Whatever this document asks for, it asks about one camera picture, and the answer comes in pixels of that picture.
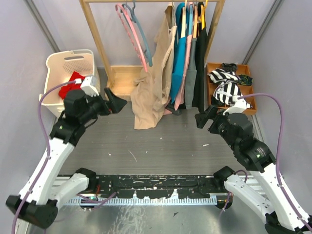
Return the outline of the beige t shirt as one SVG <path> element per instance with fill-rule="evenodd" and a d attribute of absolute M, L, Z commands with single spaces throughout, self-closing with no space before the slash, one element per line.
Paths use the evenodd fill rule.
<path fill-rule="evenodd" d="M 154 39 L 153 65 L 147 72 L 141 70 L 130 95 L 136 130 L 156 127 L 165 113 L 172 83 L 176 32 L 175 6 L 169 3 Z"/>

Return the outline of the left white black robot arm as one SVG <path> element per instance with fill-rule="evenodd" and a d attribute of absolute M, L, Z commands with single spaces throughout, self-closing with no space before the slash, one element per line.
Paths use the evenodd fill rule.
<path fill-rule="evenodd" d="M 56 190 L 52 189 L 64 162 L 78 144 L 86 129 L 98 116 L 119 113 L 127 101 L 105 88 L 107 100 L 101 95 L 88 95 L 82 89 L 69 91 L 63 101 L 64 110 L 46 136 L 47 148 L 39 164 L 18 195 L 10 195 L 6 206 L 21 219 L 41 229 L 55 221 L 59 209 L 82 191 L 93 193 L 97 187 L 96 173 L 80 168 Z"/>

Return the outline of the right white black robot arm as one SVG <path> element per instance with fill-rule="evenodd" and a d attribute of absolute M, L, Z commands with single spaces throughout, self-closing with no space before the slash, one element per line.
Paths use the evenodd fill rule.
<path fill-rule="evenodd" d="M 211 105 L 195 115 L 197 127 L 202 129 L 208 120 L 208 131 L 220 135 L 233 151 L 236 160 L 251 173 L 263 189 L 260 195 L 228 166 L 214 173 L 214 187 L 219 192 L 228 191 L 241 199 L 264 223 L 269 234 L 302 234 L 312 229 L 312 217 L 298 204 L 285 183 L 276 174 L 277 161 L 262 141 L 254 137 L 253 124 L 243 113 L 228 114 Z"/>

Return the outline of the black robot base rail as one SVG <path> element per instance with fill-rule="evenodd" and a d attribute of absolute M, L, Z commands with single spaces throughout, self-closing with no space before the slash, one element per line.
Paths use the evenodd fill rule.
<path fill-rule="evenodd" d="M 228 209 L 233 196 L 212 175 L 98 175 L 96 186 L 77 196 L 83 209 L 97 205 L 215 205 Z"/>

